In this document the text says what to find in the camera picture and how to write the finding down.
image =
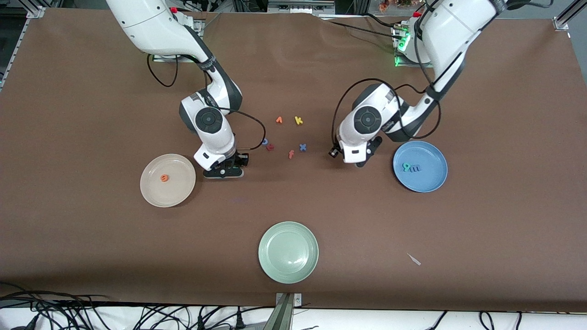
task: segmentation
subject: power cord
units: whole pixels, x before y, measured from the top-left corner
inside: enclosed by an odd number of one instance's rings
[[[247,325],[245,324],[245,322],[242,321],[242,313],[241,313],[241,307],[237,307],[237,324],[234,326],[235,330],[241,330],[246,328]]]
[[[151,72],[151,75],[153,76],[153,78],[155,78],[156,81],[158,81],[158,83],[160,83],[161,85],[165,86],[165,87],[171,87],[173,86],[173,84],[176,83],[176,79],[177,79],[177,72],[179,71],[179,56],[176,55],[176,74],[173,77],[173,81],[171,82],[171,84],[166,85],[164,82],[162,82],[161,80],[159,80],[159,78],[157,78],[157,76],[155,75],[155,73],[153,72],[153,70],[151,69],[151,61],[149,60],[149,57],[154,57],[154,55],[151,54],[147,54],[147,67],[149,68],[149,72]]]
[[[358,26],[348,25],[348,24],[339,23],[339,22],[332,22],[332,21],[328,21],[328,22],[330,22],[332,24],[340,25],[340,26],[345,26],[347,28],[359,30],[359,31],[365,31],[365,32],[368,32],[368,33],[373,33],[375,35],[388,36],[388,37],[394,38],[394,39],[401,39],[402,38],[401,36],[396,36],[396,35],[391,35],[391,34],[388,34],[388,33],[377,32],[377,31],[373,31],[373,30],[369,30],[369,29],[363,29],[363,28],[360,28]]]
[[[519,324],[522,322],[522,312],[517,312],[518,313],[518,321],[515,324],[515,330],[519,330]],[[489,324],[490,324],[490,328],[485,324],[485,321],[483,321],[483,315],[487,315],[487,317],[489,318]],[[489,312],[486,311],[481,311],[479,312],[479,322],[481,322],[481,325],[483,326],[483,328],[485,328],[485,330],[495,330],[495,326],[493,325],[493,319],[491,318],[491,315],[489,314]]]
[[[8,283],[0,281],[0,285],[9,286],[19,290],[18,292],[14,292],[11,294],[4,295],[0,297],[0,301],[19,301],[18,304],[12,304],[9,306],[0,307],[7,308],[7,307],[14,307],[17,305],[22,304],[30,304],[30,309],[32,312],[37,312],[37,317],[42,316],[49,321],[49,326],[53,330],[56,326],[58,329],[76,329],[76,330],[94,330],[92,322],[90,320],[89,314],[87,313],[87,305],[89,305],[90,309],[94,310],[94,313],[98,315],[100,321],[104,324],[104,326],[108,328],[108,326],[104,323],[102,317],[100,317],[98,311],[96,310],[95,306],[93,305],[91,297],[105,297],[102,295],[71,295],[66,294],[63,292],[53,292],[53,291],[31,291],[25,288],[22,288],[16,284]],[[51,295],[56,297],[64,297],[67,299],[73,299],[73,301],[47,301],[41,298],[41,295]],[[50,312],[58,312],[62,314],[67,322],[68,325],[64,327],[62,324],[58,323],[55,319],[51,317]]]
[[[373,14],[370,14],[370,13],[368,13],[368,12],[364,12],[364,13],[362,13],[362,14],[359,14],[359,15],[360,15],[360,16],[368,16],[368,17],[371,17],[371,18],[372,18],[372,19],[374,19],[374,20],[375,20],[377,23],[379,23],[379,24],[381,24],[381,25],[383,25],[383,26],[386,26],[386,27],[388,27],[388,28],[392,28],[392,27],[393,27],[393,25],[401,23],[401,21],[398,21],[398,22],[395,22],[395,23],[386,23],[386,22],[383,22],[382,20],[380,20],[380,19],[379,19],[377,16],[375,16],[375,15],[373,15]]]
[[[448,311],[444,311],[442,314],[440,314],[440,317],[436,320],[436,322],[431,328],[428,328],[428,330],[436,330],[436,328],[438,328],[438,325],[440,324],[440,321],[442,321],[446,313],[448,313]]]
[[[253,308],[246,309],[246,310],[242,311],[241,313],[246,313],[246,312],[254,311],[256,309],[261,309],[261,308],[273,308],[273,307],[268,307],[268,306],[253,307]],[[229,320],[229,319],[231,319],[231,318],[233,318],[233,317],[235,317],[237,315],[238,315],[238,312],[236,312],[236,313],[234,313],[234,314],[232,314],[232,315],[230,315],[230,316],[228,316],[228,317],[226,317],[226,318],[218,321],[216,324],[214,324],[213,326],[211,326],[209,328],[206,328],[206,329],[207,330],[214,329],[214,328],[220,326],[221,324],[225,323],[227,320]]]

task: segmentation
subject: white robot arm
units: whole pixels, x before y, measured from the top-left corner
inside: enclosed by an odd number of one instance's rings
[[[411,40],[399,51],[415,63],[431,62],[435,80],[415,106],[387,84],[368,86],[338,127],[330,155],[342,152],[345,163],[362,167],[382,141],[379,130],[394,142],[415,136],[463,70],[468,47],[505,9],[505,0],[435,0],[421,17],[407,21]]]
[[[171,13],[164,0],[106,0],[132,43],[154,55],[183,55],[197,63],[212,82],[181,101],[180,117],[202,140],[194,158],[206,177],[240,177],[247,154],[238,154],[225,118],[238,110],[242,94],[182,13]]]

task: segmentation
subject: table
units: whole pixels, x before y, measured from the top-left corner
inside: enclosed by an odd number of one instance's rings
[[[275,150],[252,151],[238,180],[198,169],[188,200],[155,208],[141,172],[199,147],[177,111],[202,73],[181,63],[176,84],[160,86],[109,11],[50,8],[31,22],[0,93],[0,279],[118,301],[272,305],[276,292],[302,292],[329,308],[587,308],[587,89],[549,20],[497,20],[471,45],[427,139],[449,166],[429,194],[394,178],[390,140],[362,169],[327,155],[353,82],[426,85],[393,66],[389,39],[305,14],[222,14],[205,41]],[[173,77],[174,64],[153,68]],[[229,120],[239,146],[258,142],[255,122]],[[301,143],[308,151],[288,159]],[[318,239],[318,266],[298,284],[273,282],[257,260],[280,221]]]

